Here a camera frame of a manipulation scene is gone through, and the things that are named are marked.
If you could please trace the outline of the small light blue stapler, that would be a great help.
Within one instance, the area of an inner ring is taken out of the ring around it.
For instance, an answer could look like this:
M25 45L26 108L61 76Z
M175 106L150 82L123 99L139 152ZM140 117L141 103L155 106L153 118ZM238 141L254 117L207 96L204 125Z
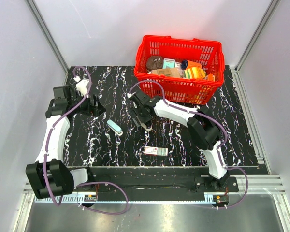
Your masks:
M107 120L107 126L118 136L121 136L123 134L122 128L117 125L114 121L112 120Z

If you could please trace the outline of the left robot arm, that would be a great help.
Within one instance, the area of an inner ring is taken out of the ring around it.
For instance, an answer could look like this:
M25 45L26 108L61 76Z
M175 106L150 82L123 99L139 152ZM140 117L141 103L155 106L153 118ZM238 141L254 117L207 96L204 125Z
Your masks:
M68 195L79 186L84 191L94 188L95 179L87 168L69 170L63 163L66 135L74 114L100 116L106 111L99 99L90 95L90 84L54 87L54 97L45 112L46 132L35 162L26 166L26 176L37 199Z

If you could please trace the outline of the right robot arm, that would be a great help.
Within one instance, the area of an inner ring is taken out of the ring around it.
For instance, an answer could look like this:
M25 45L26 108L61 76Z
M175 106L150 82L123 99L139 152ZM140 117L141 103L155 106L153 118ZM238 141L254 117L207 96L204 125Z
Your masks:
M208 186L222 191L228 184L229 173L221 155L220 128L210 120L205 112L192 112L192 108L164 100L161 96L149 97L138 90L129 93L133 102L129 113L137 127L152 130L152 120L156 117L167 118L187 127L192 142L204 153L208 168Z

